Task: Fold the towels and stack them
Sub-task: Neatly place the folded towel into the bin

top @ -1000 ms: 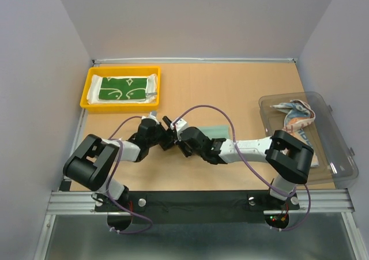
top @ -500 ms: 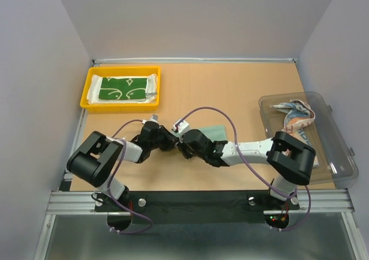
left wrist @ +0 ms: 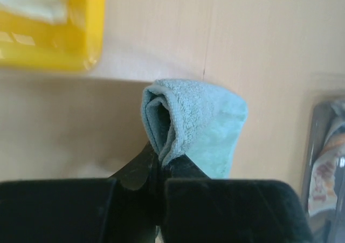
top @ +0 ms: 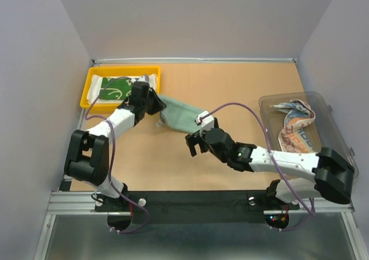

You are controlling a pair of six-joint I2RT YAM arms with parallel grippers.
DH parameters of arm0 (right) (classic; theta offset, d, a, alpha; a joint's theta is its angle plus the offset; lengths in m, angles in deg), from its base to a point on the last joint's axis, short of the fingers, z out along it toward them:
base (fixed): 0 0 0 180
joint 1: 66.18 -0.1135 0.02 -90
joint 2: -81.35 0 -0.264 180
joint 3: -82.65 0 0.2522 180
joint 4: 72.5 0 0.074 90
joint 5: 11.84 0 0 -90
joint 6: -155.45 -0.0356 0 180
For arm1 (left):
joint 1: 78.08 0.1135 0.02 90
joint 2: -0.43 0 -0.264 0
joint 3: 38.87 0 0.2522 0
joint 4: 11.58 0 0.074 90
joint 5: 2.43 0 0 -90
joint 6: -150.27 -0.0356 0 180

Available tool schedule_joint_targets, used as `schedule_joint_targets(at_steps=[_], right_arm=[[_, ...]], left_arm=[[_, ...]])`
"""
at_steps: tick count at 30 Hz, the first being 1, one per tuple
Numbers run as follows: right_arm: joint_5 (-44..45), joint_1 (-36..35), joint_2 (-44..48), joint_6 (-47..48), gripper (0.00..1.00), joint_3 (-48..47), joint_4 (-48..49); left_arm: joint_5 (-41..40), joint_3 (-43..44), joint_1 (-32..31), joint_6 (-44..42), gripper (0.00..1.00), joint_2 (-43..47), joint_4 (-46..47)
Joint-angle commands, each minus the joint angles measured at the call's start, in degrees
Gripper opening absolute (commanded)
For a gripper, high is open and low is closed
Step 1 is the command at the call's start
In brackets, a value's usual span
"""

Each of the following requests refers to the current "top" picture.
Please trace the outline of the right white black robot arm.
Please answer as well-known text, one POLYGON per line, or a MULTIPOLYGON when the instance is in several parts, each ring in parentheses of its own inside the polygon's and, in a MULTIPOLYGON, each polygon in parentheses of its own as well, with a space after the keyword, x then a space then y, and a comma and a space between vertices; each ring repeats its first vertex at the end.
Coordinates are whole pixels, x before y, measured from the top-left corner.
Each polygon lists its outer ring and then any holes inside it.
POLYGON ((222 163, 239 172, 278 172, 291 180, 276 180, 270 184, 265 201, 279 208, 297 198, 321 197, 335 204, 347 205, 355 169, 335 150, 323 147, 319 153, 289 153, 253 144, 235 142, 220 128, 198 130, 185 137, 192 156, 210 152, 222 163))

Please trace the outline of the light teal towel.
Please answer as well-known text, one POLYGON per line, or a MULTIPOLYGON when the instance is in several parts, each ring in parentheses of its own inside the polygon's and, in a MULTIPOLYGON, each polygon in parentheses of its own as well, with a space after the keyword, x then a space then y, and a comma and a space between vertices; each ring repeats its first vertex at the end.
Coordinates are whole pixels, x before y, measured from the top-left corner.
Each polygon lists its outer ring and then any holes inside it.
POLYGON ((159 95, 159 99, 166 105, 160 111, 158 127, 166 126, 172 130, 193 134, 200 126, 195 123, 197 116, 204 112, 203 109, 186 104, 165 95, 159 95))

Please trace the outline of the white terry towel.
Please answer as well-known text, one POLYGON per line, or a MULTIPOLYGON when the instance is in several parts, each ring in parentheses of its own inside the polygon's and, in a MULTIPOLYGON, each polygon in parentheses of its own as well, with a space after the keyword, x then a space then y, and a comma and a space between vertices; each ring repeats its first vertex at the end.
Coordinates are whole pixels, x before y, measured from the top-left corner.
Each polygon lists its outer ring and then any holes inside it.
MULTIPOLYGON (((149 86, 154 89, 157 90, 158 84, 159 84, 159 77, 157 74, 151 74, 150 76, 150 84, 149 86)), ((138 77, 130 77, 130 78, 134 78, 134 82, 138 82, 137 79, 138 77)), ((87 93, 87 101, 88 104, 92 104, 95 100, 96 100, 96 104, 108 104, 111 102, 107 102, 107 101, 99 101, 99 92, 100 92, 100 87, 101 87, 101 82, 102 82, 103 77, 98 76, 96 74, 94 74, 92 76, 92 82, 91 85, 88 89, 88 93, 87 93)))

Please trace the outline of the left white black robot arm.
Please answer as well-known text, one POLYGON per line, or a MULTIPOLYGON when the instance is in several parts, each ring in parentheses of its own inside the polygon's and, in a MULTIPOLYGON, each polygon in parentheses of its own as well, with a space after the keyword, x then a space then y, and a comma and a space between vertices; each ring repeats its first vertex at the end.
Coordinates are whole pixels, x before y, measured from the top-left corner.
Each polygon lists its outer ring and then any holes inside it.
POLYGON ((112 175, 116 139, 136 126, 146 114, 156 114, 166 107, 148 82, 135 81, 130 96, 108 118, 87 115, 86 120, 100 118, 103 121, 87 131, 76 130, 71 134, 65 175, 93 186, 108 197, 108 203, 115 210, 123 210, 128 204, 138 206, 128 198, 126 184, 112 175))

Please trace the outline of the orange and green printed towel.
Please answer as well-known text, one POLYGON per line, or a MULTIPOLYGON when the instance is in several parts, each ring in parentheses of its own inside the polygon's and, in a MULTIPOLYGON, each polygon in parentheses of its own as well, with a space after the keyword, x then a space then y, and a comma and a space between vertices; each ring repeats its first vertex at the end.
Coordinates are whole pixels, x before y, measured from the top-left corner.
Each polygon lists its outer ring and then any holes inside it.
POLYGON ((313 145, 304 128, 315 121, 315 112, 302 100, 272 105, 277 111, 285 113, 284 125, 278 134, 278 143, 283 152, 312 153, 313 145))

